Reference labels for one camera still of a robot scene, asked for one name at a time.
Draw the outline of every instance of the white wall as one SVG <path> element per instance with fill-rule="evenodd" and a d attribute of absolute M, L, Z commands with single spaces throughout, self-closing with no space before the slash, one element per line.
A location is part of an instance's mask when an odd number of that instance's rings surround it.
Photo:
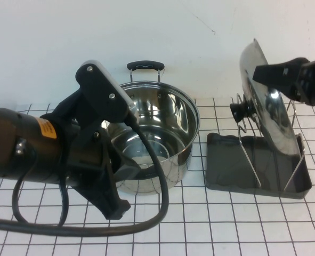
<path fill-rule="evenodd" d="M 0 104 L 62 100 L 88 59 L 119 83 L 149 59 L 191 96 L 235 95 L 254 37 L 270 63 L 315 59 L 315 0 L 0 0 Z"/>

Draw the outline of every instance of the black cable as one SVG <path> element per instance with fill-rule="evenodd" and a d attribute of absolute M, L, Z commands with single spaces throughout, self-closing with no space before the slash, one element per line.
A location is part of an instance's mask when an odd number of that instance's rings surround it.
<path fill-rule="evenodd" d="M 23 183 L 23 180 L 36 167 L 37 162 L 38 162 L 38 159 L 36 157 L 35 162 L 32 165 L 32 167 L 18 179 L 18 181 L 16 182 L 14 189 L 13 189 L 12 210 L 13 210 L 14 217 L 16 218 L 16 220 L 18 222 L 28 223 L 28 221 L 22 216 L 22 214 L 20 212 L 19 192 L 20 192 L 20 187 L 21 187 L 21 184 Z M 61 227 L 62 225 L 64 225 L 64 223 L 67 219 L 68 209 L 69 209 L 69 198 L 68 198 L 68 192 L 67 192 L 67 187 L 66 187 L 66 181 L 64 178 L 60 179 L 59 189 L 60 189 L 60 193 L 61 193 L 62 210 L 61 210 L 61 215 L 60 215 L 58 227 Z"/>
<path fill-rule="evenodd" d="M 131 126 L 133 131 L 135 131 L 143 144 L 145 145 L 152 162 L 155 166 L 155 170 L 159 177 L 159 182 L 161 185 L 162 193 L 162 203 L 161 208 L 156 216 L 147 220 L 131 226 L 120 226 L 120 227 L 107 227 L 107 228 L 78 228 L 78 227 L 56 227 L 43 224 L 33 224 L 33 223 L 22 223 L 14 222 L 10 220 L 0 219 L 0 230 L 8 230 L 13 232 L 36 234 L 36 235 L 48 235 L 48 236 L 68 236 L 68 237 L 101 237 L 101 236 L 120 236 L 128 235 L 137 232 L 142 232 L 148 230 L 156 225 L 158 225 L 165 217 L 169 206 L 169 194 L 168 185 L 160 165 L 160 162 L 150 145 L 148 139 L 144 136 L 139 126 L 136 123 L 136 118 L 133 114 L 129 114 L 126 124 Z"/>
<path fill-rule="evenodd" d="M 37 156 L 35 156 L 34 164 L 31 166 L 31 168 L 27 172 L 25 172 L 22 176 L 20 176 L 20 178 L 16 182 L 14 189 L 13 189 L 12 210 L 13 210 L 13 215 L 18 222 L 28 223 L 28 221 L 22 216 L 20 209 L 19 209 L 19 192 L 20 192 L 20 187 L 21 187 L 21 184 L 23 183 L 23 180 L 36 167 L 37 162 L 38 162 L 38 159 L 37 159 Z"/>
<path fill-rule="evenodd" d="M 65 177 L 60 178 L 59 189 L 60 189 L 60 194 L 61 194 L 62 208 L 61 208 L 61 214 L 60 214 L 58 227 L 61 227 L 62 225 L 65 224 L 65 221 L 68 215 L 68 209 L 69 209 L 69 199 L 68 199 L 68 191 L 66 187 Z"/>

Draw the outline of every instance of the yellow sticker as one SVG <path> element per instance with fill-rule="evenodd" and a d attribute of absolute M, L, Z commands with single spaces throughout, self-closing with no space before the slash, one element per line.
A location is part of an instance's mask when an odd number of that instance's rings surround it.
<path fill-rule="evenodd" d="M 50 121 L 35 117 L 41 129 L 41 134 L 45 137 L 56 139 L 56 132 Z"/>

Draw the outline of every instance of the table surface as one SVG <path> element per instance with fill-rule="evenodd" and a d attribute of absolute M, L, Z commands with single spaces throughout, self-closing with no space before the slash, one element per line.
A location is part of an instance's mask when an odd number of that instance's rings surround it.
<path fill-rule="evenodd" d="M 188 172 L 169 190 L 164 221 L 135 235 L 104 238 L 65 238 L 0 231 L 1 256 L 306 256 L 315 255 L 315 107 L 297 104 L 295 133 L 303 134 L 306 163 L 313 183 L 305 199 L 284 199 L 209 190 L 204 186 L 206 136 L 210 132 L 237 135 L 231 98 L 196 99 L 201 115 L 199 134 Z M 21 105 L 17 111 L 40 116 L 55 104 Z M 13 219 L 11 195 L 15 181 L 0 179 L 0 218 Z M 108 221 L 73 189 L 66 225 L 106 227 L 145 221 L 158 211 L 159 195 L 134 196 L 121 220 Z M 19 204 L 30 222 L 57 223 L 61 197 L 55 185 L 25 182 Z"/>

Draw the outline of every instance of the black lid knob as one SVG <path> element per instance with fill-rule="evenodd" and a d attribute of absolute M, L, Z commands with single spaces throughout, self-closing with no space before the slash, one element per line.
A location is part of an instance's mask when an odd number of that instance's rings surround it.
<path fill-rule="evenodd" d="M 249 116 L 248 103 L 243 101 L 242 103 L 232 103 L 230 108 L 234 117 L 234 120 L 239 123 L 244 117 Z"/>

